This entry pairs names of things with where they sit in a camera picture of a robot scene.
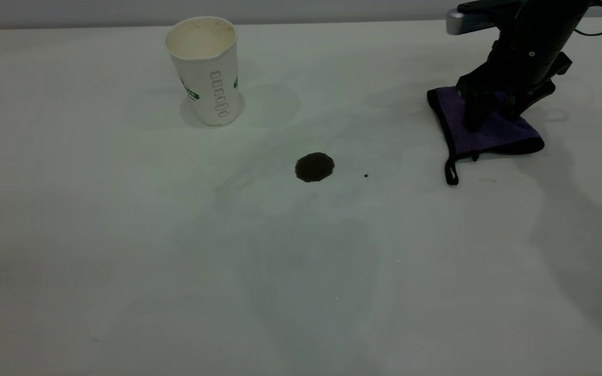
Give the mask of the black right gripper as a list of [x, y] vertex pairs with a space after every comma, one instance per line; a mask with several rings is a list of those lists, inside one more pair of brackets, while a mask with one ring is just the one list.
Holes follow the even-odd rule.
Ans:
[[591, 1], [476, 1], [462, 3], [464, 17], [478, 19], [500, 31], [487, 62], [461, 76], [457, 89], [463, 101], [464, 126], [480, 130], [504, 109], [498, 93], [508, 93], [508, 119], [514, 121], [552, 95], [552, 67]]

